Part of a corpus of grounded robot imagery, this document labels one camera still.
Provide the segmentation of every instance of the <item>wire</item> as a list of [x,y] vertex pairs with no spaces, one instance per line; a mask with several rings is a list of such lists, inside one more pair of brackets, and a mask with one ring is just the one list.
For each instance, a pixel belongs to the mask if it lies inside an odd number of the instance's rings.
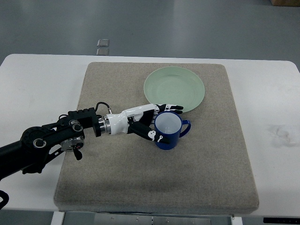
[[58,119],[60,120],[62,116],[68,116],[68,115],[66,115],[66,114],[62,114],[62,115],[60,115],[60,116],[59,116],[59,118],[58,118]]
[[99,107],[100,104],[106,105],[106,107],[107,107],[108,109],[110,108],[109,105],[108,105],[107,103],[105,103],[105,102],[98,102],[97,105],[96,105],[95,111],[98,110],[98,107]]

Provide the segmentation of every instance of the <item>light green plate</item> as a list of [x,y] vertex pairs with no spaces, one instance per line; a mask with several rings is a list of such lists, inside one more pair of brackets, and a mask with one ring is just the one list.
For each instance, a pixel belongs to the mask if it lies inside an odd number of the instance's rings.
[[152,72],[144,83],[147,100],[153,104],[183,106],[183,112],[195,109],[203,100],[202,80],[182,67],[164,67]]

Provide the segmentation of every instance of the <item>screw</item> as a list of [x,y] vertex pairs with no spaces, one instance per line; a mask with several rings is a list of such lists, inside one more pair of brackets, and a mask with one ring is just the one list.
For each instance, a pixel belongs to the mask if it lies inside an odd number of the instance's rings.
[[79,124],[74,124],[72,126],[72,128],[73,128],[74,131],[82,131],[83,130],[83,127]]

